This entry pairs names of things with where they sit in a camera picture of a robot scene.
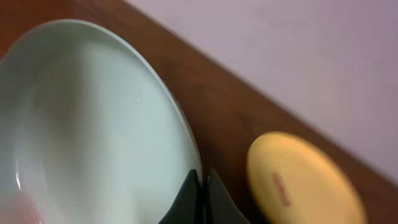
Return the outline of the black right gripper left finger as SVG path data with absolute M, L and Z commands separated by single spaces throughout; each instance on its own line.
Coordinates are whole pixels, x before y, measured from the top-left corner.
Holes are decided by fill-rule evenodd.
M 188 172 L 171 208 L 159 224 L 201 224 L 201 186 L 197 172 Z

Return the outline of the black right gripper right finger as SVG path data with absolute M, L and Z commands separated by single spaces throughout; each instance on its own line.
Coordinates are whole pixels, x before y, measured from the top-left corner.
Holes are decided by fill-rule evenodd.
M 250 224 L 237 208 L 215 169 L 210 169 L 205 185 L 207 224 Z

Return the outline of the yellow plate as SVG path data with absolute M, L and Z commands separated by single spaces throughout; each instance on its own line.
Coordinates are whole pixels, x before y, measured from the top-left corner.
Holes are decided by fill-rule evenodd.
M 247 154 L 249 189 L 271 223 L 363 224 L 363 203 L 349 178 L 320 148 L 269 132 Z

